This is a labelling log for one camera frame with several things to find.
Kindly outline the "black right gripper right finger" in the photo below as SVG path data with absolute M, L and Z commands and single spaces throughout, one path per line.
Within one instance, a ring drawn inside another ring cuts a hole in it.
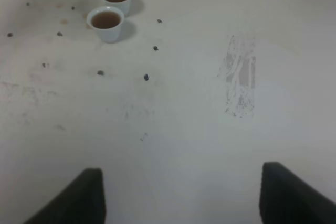
M 279 162 L 262 166 L 262 223 L 335 223 L 335 203 Z

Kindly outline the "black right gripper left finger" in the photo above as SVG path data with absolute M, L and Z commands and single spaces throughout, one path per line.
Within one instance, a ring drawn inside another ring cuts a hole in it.
M 83 170 L 61 193 L 26 223 L 105 223 L 103 172 Z

